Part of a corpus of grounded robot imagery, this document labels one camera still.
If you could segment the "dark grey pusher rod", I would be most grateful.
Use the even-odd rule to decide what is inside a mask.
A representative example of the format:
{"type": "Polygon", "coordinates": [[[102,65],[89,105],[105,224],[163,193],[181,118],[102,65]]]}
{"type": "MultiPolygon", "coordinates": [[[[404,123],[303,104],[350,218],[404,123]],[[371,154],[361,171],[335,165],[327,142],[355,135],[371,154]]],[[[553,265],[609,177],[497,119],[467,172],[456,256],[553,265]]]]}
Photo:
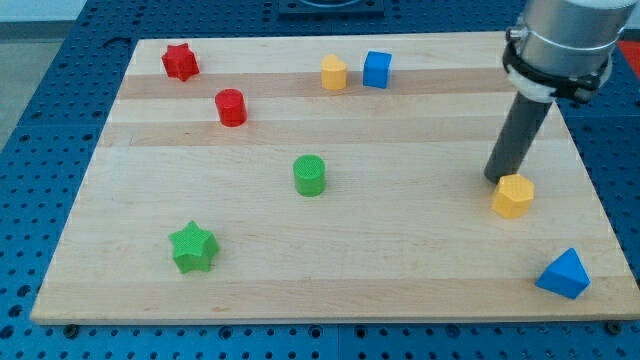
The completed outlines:
{"type": "Polygon", "coordinates": [[[518,172],[550,107],[516,94],[484,168],[489,181],[497,184],[501,177],[518,172]]]}

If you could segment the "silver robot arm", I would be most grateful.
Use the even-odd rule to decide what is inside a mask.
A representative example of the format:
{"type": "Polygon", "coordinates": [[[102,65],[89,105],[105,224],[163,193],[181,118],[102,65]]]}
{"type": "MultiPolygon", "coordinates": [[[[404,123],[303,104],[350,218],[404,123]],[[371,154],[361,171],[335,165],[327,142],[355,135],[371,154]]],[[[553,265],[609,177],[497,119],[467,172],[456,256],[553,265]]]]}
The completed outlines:
{"type": "Polygon", "coordinates": [[[529,0],[506,30],[503,68],[516,96],[484,168],[493,183],[518,172],[552,103],[591,101],[637,0],[529,0]]]}

